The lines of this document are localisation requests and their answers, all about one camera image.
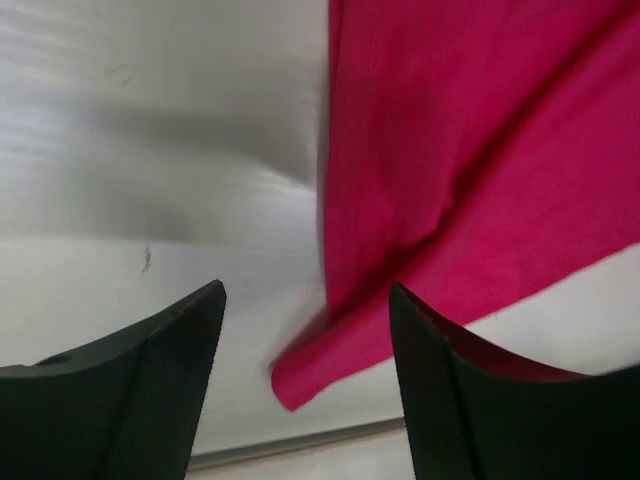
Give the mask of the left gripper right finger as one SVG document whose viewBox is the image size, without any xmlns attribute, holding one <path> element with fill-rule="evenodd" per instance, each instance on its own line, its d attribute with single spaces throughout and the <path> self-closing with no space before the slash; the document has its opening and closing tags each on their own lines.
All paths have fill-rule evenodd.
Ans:
<svg viewBox="0 0 640 480">
<path fill-rule="evenodd" d="M 635 479 L 639 369 L 589 376 L 495 345 L 402 284 L 391 338 L 419 479 Z"/>
</svg>

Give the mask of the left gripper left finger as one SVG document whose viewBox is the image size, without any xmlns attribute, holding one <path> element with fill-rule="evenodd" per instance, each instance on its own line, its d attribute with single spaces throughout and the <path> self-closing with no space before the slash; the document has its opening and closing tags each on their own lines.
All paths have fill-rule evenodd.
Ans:
<svg viewBox="0 0 640 480">
<path fill-rule="evenodd" d="M 225 304 L 214 280 L 103 338 L 2 367 L 2 478 L 184 478 Z"/>
</svg>

